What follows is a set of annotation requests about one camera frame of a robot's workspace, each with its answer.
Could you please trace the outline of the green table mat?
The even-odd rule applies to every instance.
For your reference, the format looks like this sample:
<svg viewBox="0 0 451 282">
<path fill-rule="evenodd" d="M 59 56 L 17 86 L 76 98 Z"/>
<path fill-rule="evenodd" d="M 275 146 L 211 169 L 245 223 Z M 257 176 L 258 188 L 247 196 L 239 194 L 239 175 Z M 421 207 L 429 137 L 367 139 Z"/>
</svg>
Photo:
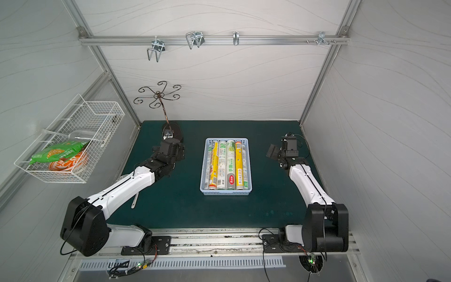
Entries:
<svg viewBox="0 0 451 282">
<path fill-rule="evenodd" d="M 150 229 L 214 227 L 280 228 L 301 224 L 306 205 L 286 170 L 266 156 L 270 145 L 294 133 L 299 155 L 314 165 L 296 121 L 180 121 L 185 158 L 169 176 L 122 205 L 110 224 Z M 253 189 L 247 196 L 206 196 L 200 191 L 204 144 L 209 137 L 245 137 L 250 143 Z"/>
</svg>

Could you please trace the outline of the metal fork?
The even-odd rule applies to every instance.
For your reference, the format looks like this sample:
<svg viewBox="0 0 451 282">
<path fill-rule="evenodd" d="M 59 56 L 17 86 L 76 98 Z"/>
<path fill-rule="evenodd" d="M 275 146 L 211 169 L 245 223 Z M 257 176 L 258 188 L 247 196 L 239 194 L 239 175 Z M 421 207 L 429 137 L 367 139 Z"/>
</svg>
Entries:
<svg viewBox="0 0 451 282">
<path fill-rule="evenodd" d="M 132 201 L 131 209 L 134 209 L 136 207 L 138 197 L 139 197 L 139 193 L 136 193 L 135 197 L 133 198 L 133 201 Z"/>
</svg>

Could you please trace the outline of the double metal hook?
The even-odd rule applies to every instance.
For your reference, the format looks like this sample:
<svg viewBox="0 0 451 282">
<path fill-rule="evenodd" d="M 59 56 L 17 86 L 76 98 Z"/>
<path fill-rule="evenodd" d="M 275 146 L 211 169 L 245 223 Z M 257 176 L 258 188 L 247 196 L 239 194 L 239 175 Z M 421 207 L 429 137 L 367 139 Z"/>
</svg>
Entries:
<svg viewBox="0 0 451 282">
<path fill-rule="evenodd" d="M 147 49 L 148 60 L 150 61 L 153 57 L 156 62 L 160 61 L 162 53 L 166 50 L 165 43 L 155 37 L 151 42 L 151 47 Z"/>
<path fill-rule="evenodd" d="M 199 48 L 205 43 L 204 35 L 200 31 L 188 32 L 185 37 L 190 49 L 194 46 Z"/>
</svg>

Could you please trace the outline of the orange snack bag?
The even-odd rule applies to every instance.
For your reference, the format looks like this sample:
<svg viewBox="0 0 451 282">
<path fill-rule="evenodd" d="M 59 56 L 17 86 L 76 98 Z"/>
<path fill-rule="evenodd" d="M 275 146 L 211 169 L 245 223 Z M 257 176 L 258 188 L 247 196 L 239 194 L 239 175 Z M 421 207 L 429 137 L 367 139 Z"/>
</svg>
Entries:
<svg viewBox="0 0 451 282">
<path fill-rule="evenodd" d="M 59 160 L 49 164 L 48 169 L 54 172 L 79 172 L 88 164 L 88 154 L 79 152 L 67 160 Z"/>
</svg>

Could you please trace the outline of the light blue plastic basket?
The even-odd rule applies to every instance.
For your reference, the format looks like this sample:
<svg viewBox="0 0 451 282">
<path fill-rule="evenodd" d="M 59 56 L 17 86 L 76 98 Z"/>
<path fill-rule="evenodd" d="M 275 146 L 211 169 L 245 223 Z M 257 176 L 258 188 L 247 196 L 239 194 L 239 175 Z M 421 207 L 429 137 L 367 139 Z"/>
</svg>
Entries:
<svg viewBox="0 0 451 282">
<path fill-rule="evenodd" d="M 252 191 L 249 140 L 207 138 L 200 191 L 205 196 L 248 196 Z"/>
</svg>

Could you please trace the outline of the double metal hook left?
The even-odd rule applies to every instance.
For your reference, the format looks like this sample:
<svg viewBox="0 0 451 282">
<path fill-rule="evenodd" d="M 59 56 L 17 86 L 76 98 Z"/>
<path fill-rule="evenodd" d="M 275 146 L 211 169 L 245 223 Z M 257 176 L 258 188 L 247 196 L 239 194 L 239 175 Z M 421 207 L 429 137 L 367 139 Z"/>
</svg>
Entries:
<svg viewBox="0 0 451 282">
<path fill-rule="evenodd" d="M 160 61 L 162 53 L 166 50 L 165 43 L 155 37 L 151 42 L 151 47 L 147 49 L 148 60 L 150 61 L 153 57 L 156 62 Z"/>
</svg>

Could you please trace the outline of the double metal hook middle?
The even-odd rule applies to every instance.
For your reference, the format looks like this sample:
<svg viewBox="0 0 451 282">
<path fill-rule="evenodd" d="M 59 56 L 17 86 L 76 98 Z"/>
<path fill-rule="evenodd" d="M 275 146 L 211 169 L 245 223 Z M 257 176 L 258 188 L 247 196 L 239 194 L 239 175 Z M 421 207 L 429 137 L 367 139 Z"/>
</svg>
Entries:
<svg viewBox="0 0 451 282">
<path fill-rule="evenodd" d="M 190 49 L 194 46 L 199 48 L 205 43 L 204 35 L 200 31 L 188 32 L 185 37 Z"/>
</svg>

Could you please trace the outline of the aluminium top rail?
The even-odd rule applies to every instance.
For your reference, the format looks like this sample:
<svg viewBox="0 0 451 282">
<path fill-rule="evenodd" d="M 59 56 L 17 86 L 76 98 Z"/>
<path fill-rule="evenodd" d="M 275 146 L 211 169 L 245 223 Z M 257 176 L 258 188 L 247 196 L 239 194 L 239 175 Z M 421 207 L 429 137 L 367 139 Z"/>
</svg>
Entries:
<svg viewBox="0 0 451 282">
<path fill-rule="evenodd" d="M 313 41 L 318 35 L 244 35 L 240 34 L 239 46 L 286 46 L 308 45 L 305 41 Z M 165 43 L 166 47 L 188 46 L 186 37 L 183 36 L 157 36 Z M 233 46 L 233 35 L 205 35 L 205 46 Z M 336 40 L 336 45 L 346 45 L 350 41 L 348 36 L 326 35 L 328 40 Z M 84 46 L 151 46 L 155 36 L 92 36 L 80 38 Z"/>
</svg>

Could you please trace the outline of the metal hook right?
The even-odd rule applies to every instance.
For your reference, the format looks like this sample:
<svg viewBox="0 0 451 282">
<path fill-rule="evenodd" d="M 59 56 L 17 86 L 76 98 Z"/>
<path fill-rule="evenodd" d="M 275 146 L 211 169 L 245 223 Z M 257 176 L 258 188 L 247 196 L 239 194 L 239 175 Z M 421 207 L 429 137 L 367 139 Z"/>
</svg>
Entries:
<svg viewBox="0 0 451 282">
<path fill-rule="evenodd" d="M 308 45 L 310 45 L 310 44 L 316 44 L 317 46 L 322 46 L 322 45 L 335 45 L 335 44 L 337 43 L 336 40 L 333 40 L 333 39 L 328 40 L 328 39 L 326 38 L 326 35 L 325 35 L 324 32 L 320 32 L 315 40 L 313 40 L 313 41 L 306 40 L 305 42 L 306 42 Z"/>
</svg>

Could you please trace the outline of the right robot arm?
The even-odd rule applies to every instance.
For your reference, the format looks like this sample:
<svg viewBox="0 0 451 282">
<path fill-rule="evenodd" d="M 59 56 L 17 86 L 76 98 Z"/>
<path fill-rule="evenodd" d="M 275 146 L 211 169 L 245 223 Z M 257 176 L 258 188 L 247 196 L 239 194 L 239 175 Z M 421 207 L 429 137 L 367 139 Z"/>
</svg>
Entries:
<svg viewBox="0 0 451 282">
<path fill-rule="evenodd" d="M 349 248 L 349 212 L 330 197 L 313 175 L 307 161 L 287 146 L 271 145 L 267 157 L 278 162 L 296 185 L 306 205 L 302 224 L 283 229 L 284 240 L 307 252 L 346 252 Z"/>
</svg>

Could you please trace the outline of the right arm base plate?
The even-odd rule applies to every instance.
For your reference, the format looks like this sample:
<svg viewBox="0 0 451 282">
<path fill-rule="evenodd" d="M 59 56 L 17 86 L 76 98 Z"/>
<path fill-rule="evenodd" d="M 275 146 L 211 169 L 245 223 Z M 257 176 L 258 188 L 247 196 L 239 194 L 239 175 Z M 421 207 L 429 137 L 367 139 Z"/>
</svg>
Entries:
<svg viewBox="0 0 451 282">
<path fill-rule="evenodd" d="M 302 245 L 287 241 L 279 235 L 267 234 L 259 235 L 263 243 L 264 253 L 301 253 L 308 255 Z"/>
</svg>

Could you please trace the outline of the single metal hook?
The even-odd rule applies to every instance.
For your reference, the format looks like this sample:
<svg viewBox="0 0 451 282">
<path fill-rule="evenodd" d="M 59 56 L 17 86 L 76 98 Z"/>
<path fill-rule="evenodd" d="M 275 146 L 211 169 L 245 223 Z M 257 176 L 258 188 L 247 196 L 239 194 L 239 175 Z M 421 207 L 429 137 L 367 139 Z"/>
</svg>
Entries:
<svg viewBox="0 0 451 282">
<path fill-rule="evenodd" d="M 233 32 L 233 45 L 234 46 L 239 46 L 240 44 L 240 34 L 237 31 Z"/>
</svg>

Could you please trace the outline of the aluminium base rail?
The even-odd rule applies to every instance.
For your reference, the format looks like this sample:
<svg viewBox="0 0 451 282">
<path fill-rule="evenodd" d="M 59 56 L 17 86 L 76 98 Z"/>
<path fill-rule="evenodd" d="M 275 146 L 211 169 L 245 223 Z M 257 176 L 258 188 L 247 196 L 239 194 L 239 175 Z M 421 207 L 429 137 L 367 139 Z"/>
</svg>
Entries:
<svg viewBox="0 0 451 282">
<path fill-rule="evenodd" d="M 171 236 L 169 254 L 157 255 L 173 257 L 190 256 L 260 256 L 262 254 L 275 256 L 282 253 L 264 253 L 262 240 L 259 235 L 281 235 L 278 229 L 262 228 L 195 228 L 195 229 L 155 229 L 152 236 Z M 122 246 L 107 247 L 94 255 L 122 256 Z M 299 255 L 301 253 L 283 253 L 284 255 Z"/>
</svg>

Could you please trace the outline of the green snack bag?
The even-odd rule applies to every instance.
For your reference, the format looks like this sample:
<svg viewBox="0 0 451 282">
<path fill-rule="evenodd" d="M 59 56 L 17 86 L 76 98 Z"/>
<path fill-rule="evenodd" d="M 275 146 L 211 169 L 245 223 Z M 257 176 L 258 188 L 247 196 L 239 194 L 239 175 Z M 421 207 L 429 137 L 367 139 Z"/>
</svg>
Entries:
<svg viewBox="0 0 451 282">
<path fill-rule="evenodd" d="M 29 164 L 50 163 L 62 159 L 70 159 L 81 152 L 88 143 L 89 141 L 66 141 L 48 146 L 47 148 L 32 155 Z"/>
</svg>

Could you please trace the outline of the yellow wrap roll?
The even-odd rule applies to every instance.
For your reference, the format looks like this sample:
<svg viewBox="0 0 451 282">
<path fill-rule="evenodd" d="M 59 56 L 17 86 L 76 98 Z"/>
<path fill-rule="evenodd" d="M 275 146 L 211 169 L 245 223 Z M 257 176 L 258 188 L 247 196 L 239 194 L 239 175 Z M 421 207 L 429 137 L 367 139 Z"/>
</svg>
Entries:
<svg viewBox="0 0 451 282">
<path fill-rule="evenodd" d="M 210 168 L 210 178 L 209 178 L 209 190 L 217 189 L 217 178 L 218 178 L 218 150 L 219 150 L 219 142 L 213 142 L 212 149 L 212 159 L 211 159 L 211 168 Z"/>
<path fill-rule="evenodd" d="M 242 143 L 235 143 L 235 165 L 236 165 L 236 189 L 243 190 L 243 160 L 242 160 Z"/>
</svg>

